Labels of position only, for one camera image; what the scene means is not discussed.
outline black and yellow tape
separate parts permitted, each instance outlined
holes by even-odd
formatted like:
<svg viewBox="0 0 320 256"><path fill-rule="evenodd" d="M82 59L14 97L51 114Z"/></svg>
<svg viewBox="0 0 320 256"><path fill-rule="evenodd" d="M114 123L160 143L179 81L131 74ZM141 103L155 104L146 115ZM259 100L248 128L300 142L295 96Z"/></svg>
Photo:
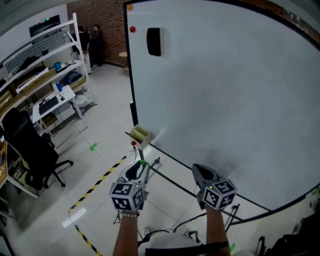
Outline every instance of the black and yellow tape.
<svg viewBox="0 0 320 256"><path fill-rule="evenodd" d="M69 215L69 219L70 219L70 212L77 207L78 204L80 204L87 196L90 195L90 193L92 191L94 191L98 185L110 174L112 173L122 162L124 159L126 159L127 157L124 156L123 158L121 158L121 160L116 163L114 166L112 166L112 168L110 170L108 170L95 184L92 188L90 188L74 205L72 205L70 207L70 209L68 210L68 215ZM99 256L103 256L94 246L92 243L90 243L90 241L87 239L87 237L81 232L81 230L79 229L79 227L74 224L75 229L78 231L78 233L80 234L80 236L83 238L83 240L85 240L85 242L92 248L92 250L94 250L94 252L99 255Z"/></svg>

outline white shelving unit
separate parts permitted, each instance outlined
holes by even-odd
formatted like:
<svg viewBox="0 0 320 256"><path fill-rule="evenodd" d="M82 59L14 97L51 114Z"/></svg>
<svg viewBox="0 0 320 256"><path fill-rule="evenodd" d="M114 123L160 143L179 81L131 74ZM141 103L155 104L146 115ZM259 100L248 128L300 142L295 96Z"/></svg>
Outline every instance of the white shelving unit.
<svg viewBox="0 0 320 256"><path fill-rule="evenodd" d="M84 59L84 55L82 52L82 48L81 48L81 43L80 43L80 37L79 37L79 31L78 31L78 23L77 23L77 16L75 13L73 13L73 18L72 20L69 20L63 24L57 25L55 27L52 27L34 37L32 37L28 42L26 42L24 45L22 45L21 47L19 47L15 52L13 52L12 54L10 54L9 57L7 57L4 61L7 62L10 58L13 58L15 56L15 54L17 54L17 52L21 51L21 49L23 49L25 46L27 46L28 44L32 43L33 41L35 41L38 38L44 37L46 35L48 35L49 33L52 33L53 31L62 29L64 27L66 27L67 30L67 34L70 37L70 43L67 43L55 50L52 50L50 52L48 52L46 55L40 57L39 59L37 59L35 62L33 62L32 64L30 64L27 68L25 68L24 70L21 70L20 72L18 72L17 74L15 74L11 79L9 79L1 88L0 88L0 92L3 91L7 86L9 86L9 84L11 84L13 81L15 81L17 78L21 77L24 73L26 73L27 71L31 70L33 67L35 67L37 64L43 62L44 60L48 59L51 56L54 56L58 53L60 53L63 50L66 50L68 48L71 49L71 53L73 54L73 50L72 47L76 46L79 50L79 56L80 56L80 60L76 60L75 64L72 64L70 66L68 66L65 70L57 73L55 76L51 77L50 79L46 80L45 82L43 82L41 85L37 86L34 90L32 90L31 92L29 92L27 95L24 95L23 97L21 97L18 101L16 101L13 105L10 106L10 108L15 108L17 106L19 106L23 101L25 101L26 99L28 99L29 97L31 97L32 94L34 94L35 92L37 92L38 90L40 90L41 88L43 88L44 86L48 85L49 83L51 83L52 81L56 80L59 77L62 77L64 75L66 75L67 73L69 73L70 71L76 69L76 68L81 68L82 70L82 74L85 76L86 78L86 82L84 84L82 84L80 87L76 88L74 91L77 92L79 90L82 90L82 88L85 88L90 95L90 99L88 99L88 103L94 103L95 105L97 104L96 101L96 97L94 95L94 92L91 88L91 83L90 83L90 78L88 75L88 71L87 71L87 67L85 65L85 59ZM70 34L70 25L74 25L74 32L75 32L75 36L76 36L76 41L71 37ZM10 108L4 112L2 114L2 116L0 116L0 122L2 122L3 117L6 115L6 113L10 110Z"/></svg>

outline person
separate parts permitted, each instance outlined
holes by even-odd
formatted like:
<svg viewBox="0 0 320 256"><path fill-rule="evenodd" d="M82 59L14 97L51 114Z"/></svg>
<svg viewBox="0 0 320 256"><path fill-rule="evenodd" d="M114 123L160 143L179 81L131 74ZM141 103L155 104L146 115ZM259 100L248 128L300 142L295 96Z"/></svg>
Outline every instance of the person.
<svg viewBox="0 0 320 256"><path fill-rule="evenodd" d="M82 48L85 66L88 74L91 74L91 65L90 65L90 56L89 56L90 36L87 32L84 31L83 26L79 26L78 30L79 30L80 44Z"/></svg>
<svg viewBox="0 0 320 256"><path fill-rule="evenodd" d="M221 211L214 210L207 204L206 209L206 243L220 242L224 243L225 246L213 253L209 253L209 256L229 256L230 247L224 227L224 220ZM146 248L154 249L172 249L172 248L188 248L196 247L199 244L190 238L189 236L179 233L168 233L168 232L156 232L147 242L141 243L138 246L138 217L139 213L135 212L133 217L132 212L130 216L122 215L120 229L118 237L116 239L115 247L113 250L113 256L137 256L144 255Z"/></svg>
<svg viewBox="0 0 320 256"><path fill-rule="evenodd" d="M93 51L93 60L98 67L103 64L102 49L103 49L103 38L100 26L98 24L93 25L94 34L91 36L91 48Z"/></svg>

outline black strap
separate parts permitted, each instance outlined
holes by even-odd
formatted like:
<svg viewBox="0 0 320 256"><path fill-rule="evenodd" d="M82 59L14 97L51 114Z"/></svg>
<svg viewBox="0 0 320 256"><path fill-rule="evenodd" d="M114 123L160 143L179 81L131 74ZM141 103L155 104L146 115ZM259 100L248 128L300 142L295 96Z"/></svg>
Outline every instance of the black strap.
<svg viewBox="0 0 320 256"><path fill-rule="evenodd" d="M199 246L186 247L186 248L172 248L172 249L155 249L146 248L145 256L196 256L201 254L209 254L219 252L222 248L227 247L228 242L213 242L202 244Z"/></svg>

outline shelf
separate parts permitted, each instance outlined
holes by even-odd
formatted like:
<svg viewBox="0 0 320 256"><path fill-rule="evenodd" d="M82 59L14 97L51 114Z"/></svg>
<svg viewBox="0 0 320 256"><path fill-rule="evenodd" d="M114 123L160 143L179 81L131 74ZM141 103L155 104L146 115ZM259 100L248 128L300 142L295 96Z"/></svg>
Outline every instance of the shelf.
<svg viewBox="0 0 320 256"><path fill-rule="evenodd" d="M19 106L23 101L25 101L27 98L29 98L32 94L34 94L36 91L40 90L42 87L44 87L45 85L47 85L48 83L54 81L55 79L63 76L63 75L66 75L67 73L69 73L70 71L74 70L75 68L77 67L80 67L82 65L82 62L79 61L79 60L76 60L76 63L67 67L64 71L61 71L60 73L56 74L55 76L51 77L50 79L48 79L47 81L43 82L41 85L37 86L36 88L34 88L34 90L32 90L31 92L29 92L27 95L21 97L20 96L20 99L15 102L13 105L11 106L8 106L7 108L7 111L5 111L3 113L3 115L0 117L0 121L2 121L2 119L4 118L4 116L6 115L6 113L12 109L12 108L15 108L17 106Z"/></svg>
<svg viewBox="0 0 320 256"><path fill-rule="evenodd" d="M36 66L37 64L41 63L42 61L44 61L45 59L65 50L68 49L72 46L75 46L77 44L77 42L71 42L68 44L65 44L64 46L57 48L53 51L48 52L46 55L38 58L35 62L31 63L27 68L25 68L24 70L21 70L20 72L18 72L17 74L15 74L9 81L7 81L1 88L0 88L0 92L3 91L9 84L11 84L14 80L16 80L18 77L20 77L23 73L27 72L28 70L32 69L34 66Z"/></svg>
<svg viewBox="0 0 320 256"><path fill-rule="evenodd" d="M73 24L73 23L74 23L74 21L73 21L73 20L70 20L70 21L67 21L67 22L65 22L65 23L62 23L62 24L60 24L60 25L58 25L58 26L54 26L54 27L52 27L52 28L49 28L49 29L47 29L47 30L45 30L45 31L43 31L43 32L35 35L34 37L31 37L28 41L26 41L23 45L21 45L21 46L20 46L16 51L14 51L12 54L10 54L10 55L8 55L7 57L1 59L1 60L0 60L0 63L4 62L4 61L5 61L6 59L8 59L10 56L14 55L17 51L19 51L19 50L20 50L21 48L23 48L24 46L32 43L34 40L36 40L36 39L38 39L38 38L40 38L40 37L43 37L43 36L45 36L46 34L49 34L50 32L53 32L53 31L55 31L55 30L58 30L58 29L61 29L61 28L65 27L65 26L71 25L71 24Z"/></svg>

